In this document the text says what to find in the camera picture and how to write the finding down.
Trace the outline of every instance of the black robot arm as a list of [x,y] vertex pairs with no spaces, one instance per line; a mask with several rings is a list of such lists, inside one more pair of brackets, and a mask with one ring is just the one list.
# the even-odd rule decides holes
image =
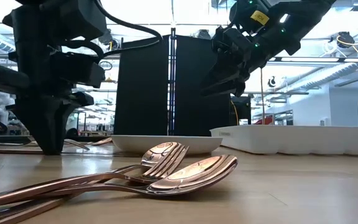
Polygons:
[[227,28],[218,27],[212,39],[218,59],[201,84],[201,94],[241,96],[250,73],[283,50],[290,55],[299,50],[300,40],[335,1],[301,0],[271,6],[266,0],[237,0],[230,11],[231,23]]

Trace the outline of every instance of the white tray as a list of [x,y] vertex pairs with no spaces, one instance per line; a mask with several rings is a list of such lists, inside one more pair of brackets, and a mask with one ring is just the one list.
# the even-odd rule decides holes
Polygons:
[[211,130],[222,145],[256,154],[358,155],[358,127],[231,126]]
[[187,154],[205,154],[218,148],[222,137],[188,137],[188,136],[128,136],[113,135],[113,143],[126,152],[145,153],[147,150],[164,142],[179,142],[189,146]]

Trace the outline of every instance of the yellow label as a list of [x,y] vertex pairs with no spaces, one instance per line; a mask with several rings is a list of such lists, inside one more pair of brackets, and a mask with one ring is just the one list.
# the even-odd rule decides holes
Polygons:
[[267,17],[263,12],[256,10],[251,19],[258,21],[263,26],[266,25],[267,21],[269,21],[269,17]]

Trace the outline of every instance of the desk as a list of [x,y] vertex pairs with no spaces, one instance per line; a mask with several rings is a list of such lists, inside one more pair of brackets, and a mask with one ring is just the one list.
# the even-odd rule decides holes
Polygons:
[[[256,156],[239,158],[222,182],[176,200],[124,192],[83,194],[23,223],[353,224],[358,223],[358,157]],[[184,165],[200,158],[186,158]],[[73,175],[139,163],[137,157],[0,154],[0,192]]]

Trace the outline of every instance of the table surface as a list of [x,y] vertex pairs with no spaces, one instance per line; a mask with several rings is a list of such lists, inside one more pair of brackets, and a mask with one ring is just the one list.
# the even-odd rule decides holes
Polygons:
[[[257,156],[219,148],[239,158],[220,183],[176,199],[124,192],[91,192],[23,223],[358,223],[358,157]],[[188,165],[200,158],[186,158]],[[140,158],[109,155],[0,154],[0,192],[61,177],[106,172]]]

